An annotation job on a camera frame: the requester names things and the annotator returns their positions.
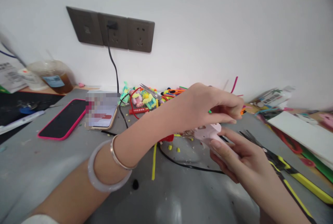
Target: white sleeve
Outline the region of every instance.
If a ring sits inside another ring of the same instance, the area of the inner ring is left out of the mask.
[[[47,215],[34,215],[27,218],[22,224],[59,224]]]

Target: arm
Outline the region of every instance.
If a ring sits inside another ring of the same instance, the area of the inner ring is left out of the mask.
[[[155,121],[155,117],[155,112],[145,114],[115,139],[114,150],[124,165],[132,167],[137,164],[156,141],[170,134],[163,128],[166,124],[163,119]],[[128,173],[112,159],[109,144],[98,152],[94,170],[97,178],[108,185],[120,182]],[[108,195],[91,185],[86,160],[53,190],[32,215],[46,214],[59,223],[83,223]]]
[[[233,94],[194,84],[120,134],[114,141],[114,151],[124,165],[133,167],[156,142],[172,133],[210,123],[235,123],[241,118],[243,103]],[[91,185],[87,165],[86,160],[71,172],[32,215],[45,214],[58,223],[83,223],[109,195]],[[109,144],[98,152],[94,170],[97,178],[108,185],[120,182],[128,173],[114,162]]]
[[[227,128],[223,128],[219,135],[231,140],[234,144],[229,146],[242,158],[236,159],[229,149],[215,140],[211,141],[211,145],[233,172],[212,152],[211,158],[234,182],[241,183],[260,207],[261,218],[273,220],[277,224],[310,224],[271,167],[262,148]]]

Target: yellow pliers handle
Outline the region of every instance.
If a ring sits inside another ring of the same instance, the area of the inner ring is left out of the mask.
[[[298,206],[300,207],[300,209],[302,210],[302,212],[306,215],[306,217],[308,218],[308,220],[312,224],[316,224],[316,222],[313,219],[312,215],[310,214],[309,210],[304,206],[303,202],[297,196],[297,194],[295,193],[295,191],[292,189],[292,187],[290,186],[289,182],[284,178],[284,176],[282,175],[281,171],[271,161],[269,161],[269,162],[272,165],[272,167],[274,168],[277,176],[280,178],[280,180],[283,183],[284,187],[288,190],[288,192],[293,197],[294,201],[296,201],[296,203],[298,204]]]
[[[328,206],[333,207],[333,198],[325,193],[323,190],[318,188],[315,184],[309,181],[304,175],[299,173],[296,169],[290,166],[281,156],[277,156],[278,159],[285,165],[284,169],[297,181],[299,181],[303,186],[310,190],[315,196],[321,199]]]

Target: pink glue gun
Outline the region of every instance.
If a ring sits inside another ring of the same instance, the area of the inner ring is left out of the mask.
[[[222,143],[222,145],[225,145],[228,147],[233,155],[235,155],[238,159],[240,159],[239,155],[235,153],[217,134],[221,132],[221,125],[216,124],[209,124],[206,126],[201,126],[198,128],[195,128],[194,130],[187,130],[185,132],[179,133],[182,137],[188,137],[188,138],[195,138],[202,142],[204,146],[208,146],[210,150],[213,151],[214,154],[216,154],[222,161],[224,159],[214,150],[214,148],[211,146],[210,141],[211,139],[218,140]]]

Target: gray table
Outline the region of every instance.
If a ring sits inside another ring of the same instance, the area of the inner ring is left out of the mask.
[[[75,98],[85,98],[86,91],[75,89],[58,103],[62,107],[51,108],[3,146],[0,153],[0,223],[20,223],[40,204],[50,192],[82,161],[95,147],[110,139],[96,130],[77,126],[68,139],[51,141],[37,138],[37,132]],[[134,116],[127,116],[129,125]],[[283,156],[292,166],[324,191],[333,195],[270,130],[250,114],[245,114],[234,130],[248,129],[271,151]],[[113,133],[125,130],[125,123],[118,113]],[[174,149],[166,154],[178,162],[191,163],[204,168],[218,169],[209,158],[209,150],[203,149],[198,140],[175,138]],[[87,223],[258,223],[259,208],[241,185],[235,185],[227,176],[186,169],[177,166],[159,152],[156,156],[156,177],[151,180],[152,149],[140,161],[128,183],[112,193]],[[296,180],[284,176],[310,210],[317,223],[331,223],[333,210],[323,204]],[[134,179],[139,189],[132,189]]]

